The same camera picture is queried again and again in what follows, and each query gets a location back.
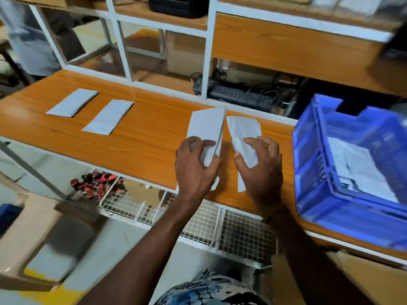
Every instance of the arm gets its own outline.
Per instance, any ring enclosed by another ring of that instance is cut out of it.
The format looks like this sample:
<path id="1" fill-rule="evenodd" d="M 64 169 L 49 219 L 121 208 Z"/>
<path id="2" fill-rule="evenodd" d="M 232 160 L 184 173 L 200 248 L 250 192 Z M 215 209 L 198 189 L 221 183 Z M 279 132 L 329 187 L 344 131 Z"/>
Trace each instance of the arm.
<path id="1" fill-rule="evenodd" d="M 217 156 L 213 157 L 208 168 L 203 167 L 200 160 L 204 147 L 214 145 L 214 141 L 202 141 L 197 137 L 182 142 L 176 153 L 180 194 L 151 230 L 78 305 L 149 303 L 178 236 L 218 175 L 221 160 Z"/>
<path id="2" fill-rule="evenodd" d="M 258 164 L 249 169 L 243 157 L 237 154 L 237 169 L 248 194 L 282 244 L 304 301 L 313 305 L 373 305 L 318 248 L 281 202 L 283 177 L 278 143 L 266 137 L 244 141 L 255 149 Z"/>

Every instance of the person's right hand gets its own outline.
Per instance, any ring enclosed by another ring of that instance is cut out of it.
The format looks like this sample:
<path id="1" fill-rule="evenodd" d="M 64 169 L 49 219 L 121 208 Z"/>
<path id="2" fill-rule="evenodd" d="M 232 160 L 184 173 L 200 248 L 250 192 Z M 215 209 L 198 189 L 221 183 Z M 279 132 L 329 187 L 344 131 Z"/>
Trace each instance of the person's right hand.
<path id="1" fill-rule="evenodd" d="M 267 137 L 244 138 L 243 141 L 256 151 L 258 164 L 248 168 L 240 153 L 235 156 L 235 164 L 256 208 L 264 218 L 268 218 L 282 205 L 280 149 L 276 141 Z"/>

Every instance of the person's left hand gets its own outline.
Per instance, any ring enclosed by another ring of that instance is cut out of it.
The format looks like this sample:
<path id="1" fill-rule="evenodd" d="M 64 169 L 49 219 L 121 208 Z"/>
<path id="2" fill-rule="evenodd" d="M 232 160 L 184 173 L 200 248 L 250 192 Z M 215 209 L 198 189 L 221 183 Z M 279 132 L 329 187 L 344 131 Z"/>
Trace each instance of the person's left hand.
<path id="1" fill-rule="evenodd" d="M 209 167 L 201 163 L 201 154 L 207 146 L 215 146 L 215 141 L 201 140 L 191 136 L 185 139 L 176 151 L 176 177 L 180 188 L 179 197 L 187 203 L 199 206 L 218 175 L 222 161 L 214 155 Z"/>

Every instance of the black device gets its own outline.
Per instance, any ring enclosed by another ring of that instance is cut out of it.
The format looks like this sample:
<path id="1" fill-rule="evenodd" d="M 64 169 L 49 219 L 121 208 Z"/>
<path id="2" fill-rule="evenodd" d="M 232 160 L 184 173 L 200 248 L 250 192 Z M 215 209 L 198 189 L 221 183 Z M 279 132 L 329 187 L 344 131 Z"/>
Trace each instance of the black device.
<path id="1" fill-rule="evenodd" d="M 192 90 L 194 90 L 197 95 L 201 94 L 202 76 L 199 76 L 195 81 Z M 239 85 L 232 82 L 209 78 L 208 97 L 263 111 L 270 111 L 275 103 L 276 92 L 266 91 L 264 94 L 256 93 L 255 88 L 250 88 L 247 85 Z"/>
<path id="2" fill-rule="evenodd" d="M 149 6 L 153 12 L 200 18 L 208 14 L 209 0 L 149 0 Z"/>

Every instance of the blue plastic bin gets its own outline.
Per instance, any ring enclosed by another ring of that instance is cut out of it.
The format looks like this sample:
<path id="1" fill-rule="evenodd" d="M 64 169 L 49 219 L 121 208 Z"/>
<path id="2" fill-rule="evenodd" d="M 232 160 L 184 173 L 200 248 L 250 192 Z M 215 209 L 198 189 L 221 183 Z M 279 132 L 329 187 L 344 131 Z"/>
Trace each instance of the blue plastic bin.
<path id="1" fill-rule="evenodd" d="M 407 251 L 407 132 L 394 112 L 337 112 L 342 100 L 315 95 L 293 131 L 297 211 L 357 239 Z M 352 191 L 336 173 L 328 137 L 367 148 L 399 203 Z"/>

